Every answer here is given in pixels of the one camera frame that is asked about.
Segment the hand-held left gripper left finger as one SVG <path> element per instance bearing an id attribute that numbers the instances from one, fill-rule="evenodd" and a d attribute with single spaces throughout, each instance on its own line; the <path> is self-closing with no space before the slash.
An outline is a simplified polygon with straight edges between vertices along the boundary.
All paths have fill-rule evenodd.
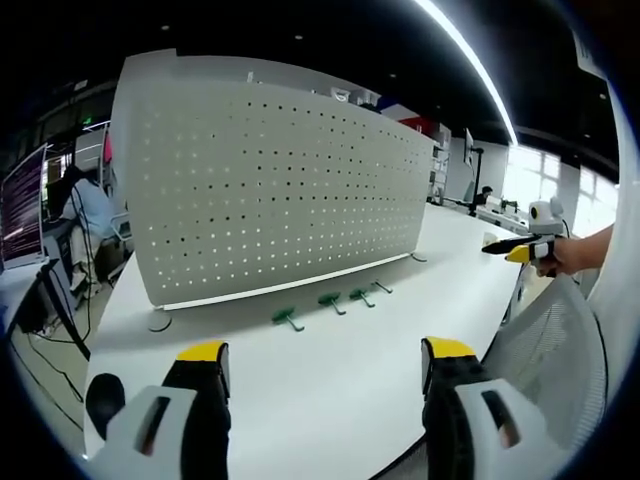
<path id="1" fill-rule="evenodd" d="M 180 352 L 163 382 L 127 398 L 120 378 L 92 379 L 92 424 L 103 447 L 92 463 L 117 479 L 228 477 L 229 345 Z"/>

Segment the person's right hand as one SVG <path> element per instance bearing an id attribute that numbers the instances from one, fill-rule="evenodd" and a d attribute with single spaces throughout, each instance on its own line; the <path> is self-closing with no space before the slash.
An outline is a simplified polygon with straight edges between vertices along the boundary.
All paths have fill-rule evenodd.
<path id="1" fill-rule="evenodd" d="M 553 253 L 543 258 L 536 267 L 539 277 L 557 274 L 573 275 L 584 269 L 583 246 L 580 240 L 556 238 Z"/>

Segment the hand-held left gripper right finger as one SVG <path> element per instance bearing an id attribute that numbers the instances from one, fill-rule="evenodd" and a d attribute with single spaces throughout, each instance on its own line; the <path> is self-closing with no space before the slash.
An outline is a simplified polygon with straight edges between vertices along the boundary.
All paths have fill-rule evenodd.
<path id="1" fill-rule="evenodd" d="M 540 479 L 550 471 L 550 437 L 540 410 L 473 349 L 421 340 L 422 422 L 430 479 Z"/>

